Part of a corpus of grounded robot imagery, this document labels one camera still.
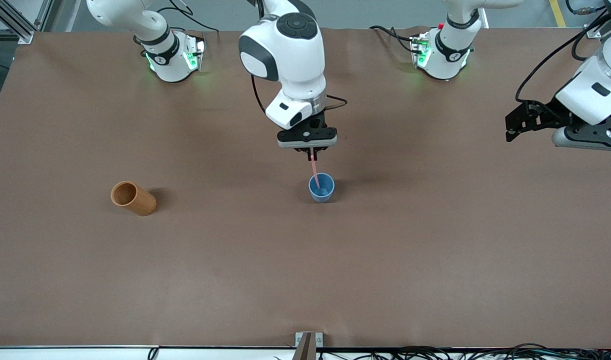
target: pink stick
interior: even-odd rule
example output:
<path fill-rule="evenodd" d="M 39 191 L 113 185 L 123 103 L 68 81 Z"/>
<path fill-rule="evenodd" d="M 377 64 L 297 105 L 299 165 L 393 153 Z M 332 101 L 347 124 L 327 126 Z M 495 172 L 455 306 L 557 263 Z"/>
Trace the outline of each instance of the pink stick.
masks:
<path fill-rule="evenodd" d="M 317 162 L 315 161 L 315 150 L 312 147 L 310 148 L 310 163 L 312 163 L 312 173 L 314 174 L 316 188 L 321 189 L 321 185 L 319 185 L 319 173 L 317 173 Z"/>

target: wooden cup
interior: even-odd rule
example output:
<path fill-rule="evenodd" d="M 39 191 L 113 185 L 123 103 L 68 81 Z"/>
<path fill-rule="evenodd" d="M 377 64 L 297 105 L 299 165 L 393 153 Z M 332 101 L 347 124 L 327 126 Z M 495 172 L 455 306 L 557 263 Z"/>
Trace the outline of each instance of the wooden cup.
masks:
<path fill-rule="evenodd" d="M 132 181 L 116 184 L 109 196 L 114 205 L 140 217 L 147 217 L 157 208 L 157 198 Z"/>

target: cable connector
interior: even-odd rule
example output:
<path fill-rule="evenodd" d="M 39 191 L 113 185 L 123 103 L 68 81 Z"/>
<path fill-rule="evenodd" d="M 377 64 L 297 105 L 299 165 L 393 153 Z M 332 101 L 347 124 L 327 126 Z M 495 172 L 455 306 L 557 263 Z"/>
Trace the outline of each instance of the cable connector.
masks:
<path fill-rule="evenodd" d="M 598 7 L 588 6 L 588 7 L 582 7 L 580 9 L 576 9 L 572 13 L 575 14 L 575 15 L 590 15 L 590 14 L 594 14 L 594 13 L 596 13 L 598 11 L 599 11 Z"/>

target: brown table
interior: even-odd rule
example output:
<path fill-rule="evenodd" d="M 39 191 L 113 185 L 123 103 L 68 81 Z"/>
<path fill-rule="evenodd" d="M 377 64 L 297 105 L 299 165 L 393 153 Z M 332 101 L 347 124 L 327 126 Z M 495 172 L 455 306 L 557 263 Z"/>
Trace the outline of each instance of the brown table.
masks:
<path fill-rule="evenodd" d="M 327 117 L 327 204 L 278 148 L 239 34 L 209 34 L 178 84 L 129 33 L 36 34 L 0 98 L 0 345 L 611 347 L 611 152 L 504 136 L 574 32 L 482 30 L 445 82 L 383 34 L 324 30 L 328 93 L 350 101 Z M 577 66 L 566 50 L 525 96 Z M 115 207 L 122 180 L 157 212 Z"/>

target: blue cup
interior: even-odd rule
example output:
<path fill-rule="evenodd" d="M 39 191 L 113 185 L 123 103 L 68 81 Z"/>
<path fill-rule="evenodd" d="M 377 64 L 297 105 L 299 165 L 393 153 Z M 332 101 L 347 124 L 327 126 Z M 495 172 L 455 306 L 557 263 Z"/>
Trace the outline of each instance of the blue cup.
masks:
<path fill-rule="evenodd" d="M 335 192 L 335 180 L 332 176 L 327 173 L 320 172 L 317 174 L 317 178 L 319 179 L 319 185 L 321 188 L 317 187 L 317 181 L 315 180 L 315 176 L 313 175 L 310 178 L 310 195 L 317 203 L 325 203 L 330 200 L 331 196 Z"/>

